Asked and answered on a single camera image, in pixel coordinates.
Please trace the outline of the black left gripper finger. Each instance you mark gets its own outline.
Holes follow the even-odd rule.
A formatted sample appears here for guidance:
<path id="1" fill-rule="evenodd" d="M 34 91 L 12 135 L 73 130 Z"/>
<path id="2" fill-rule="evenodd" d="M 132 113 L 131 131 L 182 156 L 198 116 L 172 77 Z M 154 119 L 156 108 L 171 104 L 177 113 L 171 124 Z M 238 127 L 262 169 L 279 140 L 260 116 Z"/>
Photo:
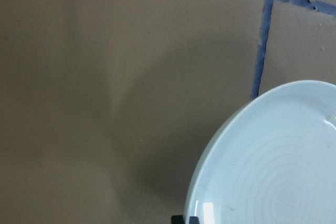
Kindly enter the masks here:
<path id="1" fill-rule="evenodd" d="M 171 216 L 171 224 L 200 224 L 199 222 L 199 218 L 196 216 L 190 216 L 187 220 L 184 219 L 183 215 Z"/>

